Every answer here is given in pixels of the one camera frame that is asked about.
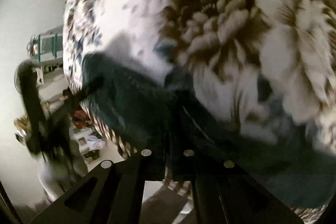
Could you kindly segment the dark green pants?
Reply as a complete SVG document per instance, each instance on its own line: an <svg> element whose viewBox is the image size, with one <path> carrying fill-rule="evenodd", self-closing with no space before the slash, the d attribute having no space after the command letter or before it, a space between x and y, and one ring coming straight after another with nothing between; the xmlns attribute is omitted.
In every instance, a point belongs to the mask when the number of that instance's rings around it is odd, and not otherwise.
<svg viewBox="0 0 336 224"><path fill-rule="evenodd" d="M315 123L295 124L262 76L253 98L266 114L248 111L229 123L217 121L197 100L183 71L174 69L157 85L94 53L84 57L82 73L94 115L136 148L193 148L197 164L210 169L233 160L288 206L320 207L335 194L335 159L313 151L305 137Z"/></svg>

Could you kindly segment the green shelf rack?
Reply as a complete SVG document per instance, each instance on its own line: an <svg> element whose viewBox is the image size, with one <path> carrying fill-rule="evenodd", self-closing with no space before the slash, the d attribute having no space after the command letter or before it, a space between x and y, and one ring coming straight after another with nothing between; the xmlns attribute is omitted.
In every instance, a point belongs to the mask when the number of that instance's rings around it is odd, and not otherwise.
<svg viewBox="0 0 336 224"><path fill-rule="evenodd" d="M31 36L26 47L29 58L38 66L63 63L63 26Z"/></svg>

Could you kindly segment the floral white brown blanket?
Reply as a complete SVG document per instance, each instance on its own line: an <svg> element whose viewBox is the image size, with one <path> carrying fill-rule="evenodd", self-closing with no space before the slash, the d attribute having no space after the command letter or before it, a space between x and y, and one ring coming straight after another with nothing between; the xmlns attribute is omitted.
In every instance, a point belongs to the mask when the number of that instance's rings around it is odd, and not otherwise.
<svg viewBox="0 0 336 224"><path fill-rule="evenodd" d="M312 150L335 159L335 0L67 0L63 61L73 92L84 87L83 59L94 53L157 85L183 71L220 122L266 114L253 98L262 76L295 124L315 123L305 135ZM95 116L87 99L83 107L123 160L148 149L164 153L165 175L145 182L139 223L173 223L187 204L183 223L197 223L190 181L172 178L171 148L136 148ZM335 194L316 208L286 206L302 223L335 223Z"/></svg>

